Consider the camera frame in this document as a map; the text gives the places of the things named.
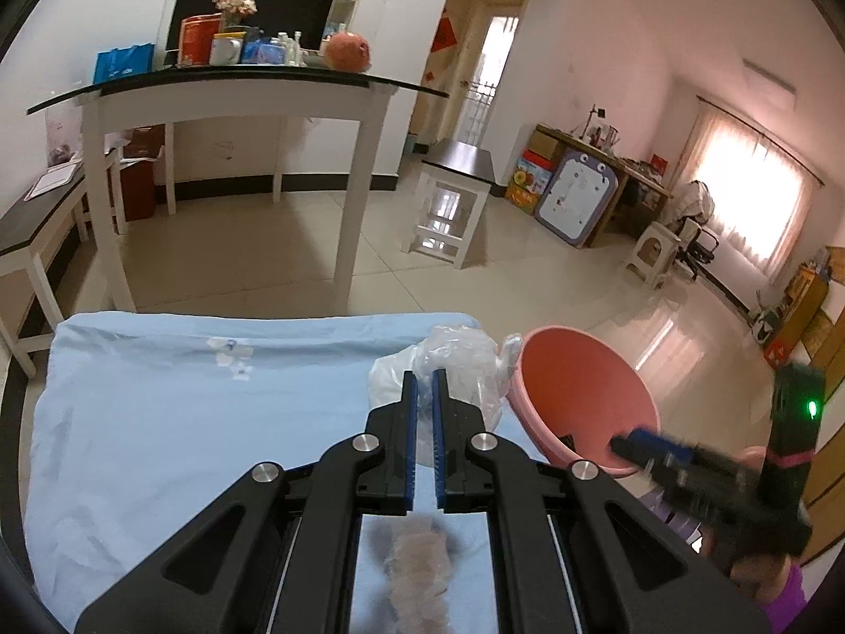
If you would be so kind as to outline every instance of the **curtain rod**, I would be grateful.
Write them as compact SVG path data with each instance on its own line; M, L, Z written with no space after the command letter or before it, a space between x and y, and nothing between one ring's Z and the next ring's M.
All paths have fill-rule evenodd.
M733 117L734 119L736 119L739 123L741 123L741 124L745 124L745 126L748 126L751 130L753 130L753 132L754 132L754 133L757 133L758 135L762 136L762 137L763 137L763 138L765 138L766 140L771 141L772 143L774 143L777 147L780 147L780 149L781 149L781 150L783 150L786 154L788 154L788 155L789 155L789 156L790 156L793 160L795 160L798 164L800 164L800 165L801 165L801 167L803 167L803 168L807 171L807 173L808 173L808 174L810 174L810 175L811 175L814 179L816 179L816 180L818 181L819 185L821 185L821 187L822 187L822 188L825 188L825 185L827 185L827 184L825 184L825 181L822 181L822 180L821 180L821 178L819 178L817 175L815 175L815 174L813 173L813 170L812 170L810 167L808 167L806 164L804 164L804 162L802 162L801 160L799 160L799 159L798 159L798 158L797 158L794 154L792 154L789 150L787 150L787 149L786 149L786 147L785 147L782 143L779 143L779 142L778 142L778 141L776 141L774 138L772 138L772 136L768 136L768 135L766 135L766 133L763 133L763 132L762 132L762 130L759 130L759 128L757 128L757 126L752 126L751 124L749 124L749 122L747 122L747 121L746 121L745 119L743 119L741 116L736 116L736 115L734 114L734 112L732 112L732 111L728 111L728 110L727 110L727 109L725 109L724 107L720 107L720 106L719 106L719 105L717 105L715 102L711 102L711 100L709 100L709 99L707 99L707 98L703 98L703 97L701 97L700 95L696 95L696 98L698 98L698 99L699 99L699 101L700 101L700 102L703 102L705 105L710 105L711 107L715 107L715 108L716 108L716 109L718 109L720 112L724 112L724 113L725 113L725 114L727 114L728 116L732 116L732 117Z

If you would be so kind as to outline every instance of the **red ball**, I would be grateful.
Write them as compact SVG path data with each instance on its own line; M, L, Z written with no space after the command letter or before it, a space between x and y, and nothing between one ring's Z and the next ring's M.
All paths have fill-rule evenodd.
M366 71L370 66L369 43L357 33L335 33L326 46L325 62L332 71Z

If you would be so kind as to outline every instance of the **silver screw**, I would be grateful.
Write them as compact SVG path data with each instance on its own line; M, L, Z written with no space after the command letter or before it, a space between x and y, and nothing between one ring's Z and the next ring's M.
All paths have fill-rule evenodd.
M588 482L598 476L598 465L589 460L579 460L572 465L572 476L582 482Z
M252 478L258 483L271 482L277 476L279 476L279 468L272 462L262 462L252 468Z
M472 447L477 451L491 451L499 445L499 439L493 436L493 434L484 432L483 434L476 434L473 436L470 439L470 443L472 443Z
M362 453L369 453L379 447L379 437L373 434L358 434L352 440L352 448Z

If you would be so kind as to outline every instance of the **pink plastic basin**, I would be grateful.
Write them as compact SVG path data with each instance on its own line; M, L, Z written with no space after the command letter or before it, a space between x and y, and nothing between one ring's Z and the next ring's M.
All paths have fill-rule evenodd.
M625 477L636 468L610 452L611 437L637 427L660 431L652 394L631 365L601 340L565 326L525 338L508 399L537 447L561 468L584 458ZM559 441L567 434L577 453Z

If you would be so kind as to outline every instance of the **light blue cloth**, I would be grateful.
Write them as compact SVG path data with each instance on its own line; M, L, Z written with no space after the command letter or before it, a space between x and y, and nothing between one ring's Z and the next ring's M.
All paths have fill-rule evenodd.
M35 409L24 520L35 585L69 631L85 607L259 461L294 468L363 430L367 374L461 314L259 321L96 313L52 344ZM506 410L497 432L542 459ZM439 515L456 634L495 631L484 516L435 510L417 466L415 511ZM365 517L352 631L388 631L384 531Z

